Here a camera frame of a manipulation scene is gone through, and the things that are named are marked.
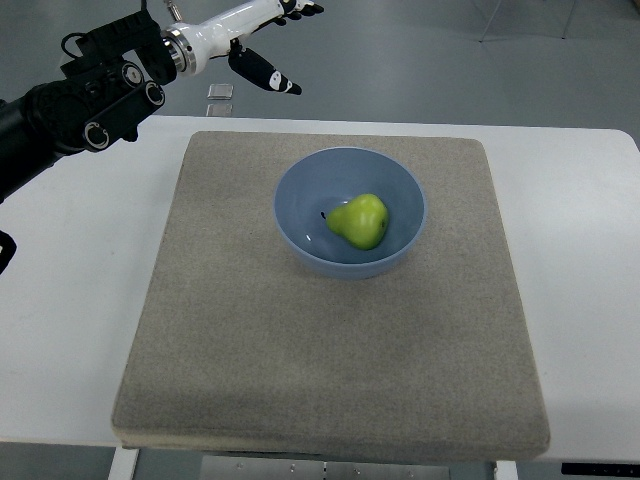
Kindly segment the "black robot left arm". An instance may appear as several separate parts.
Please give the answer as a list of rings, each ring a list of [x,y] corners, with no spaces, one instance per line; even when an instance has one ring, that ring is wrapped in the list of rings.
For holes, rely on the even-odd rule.
[[[7,199],[65,156],[134,142],[177,77],[161,28],[142,2],[134,13],[72,32],[78,52],[63,79],[1,103],[1,197]]]

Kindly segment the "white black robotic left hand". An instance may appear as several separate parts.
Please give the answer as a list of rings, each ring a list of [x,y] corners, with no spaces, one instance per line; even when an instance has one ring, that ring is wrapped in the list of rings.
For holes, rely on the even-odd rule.
[[[318,15],[324,8],[313,1],[248,1],[198,24],[180,24],[185,76],[204,70],[207,62],[225,57],[232,71],[253,85],[272,92],[299,95],[302,89],[269,61],[243,42],[270,24],[283,26],[288,20]]]

